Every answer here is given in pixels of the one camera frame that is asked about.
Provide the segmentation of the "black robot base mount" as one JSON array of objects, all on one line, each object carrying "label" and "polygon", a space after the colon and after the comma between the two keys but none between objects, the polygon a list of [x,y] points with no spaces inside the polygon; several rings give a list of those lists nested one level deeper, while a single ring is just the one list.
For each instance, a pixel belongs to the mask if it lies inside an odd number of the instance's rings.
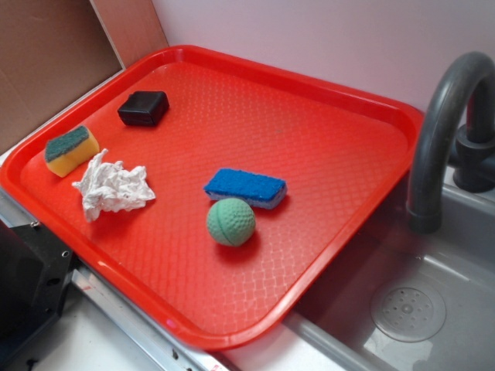
[{"label": "black robot base mount", "polygon": [[73,251],[45,226],[1,224],[1,364],[60,318]]}]

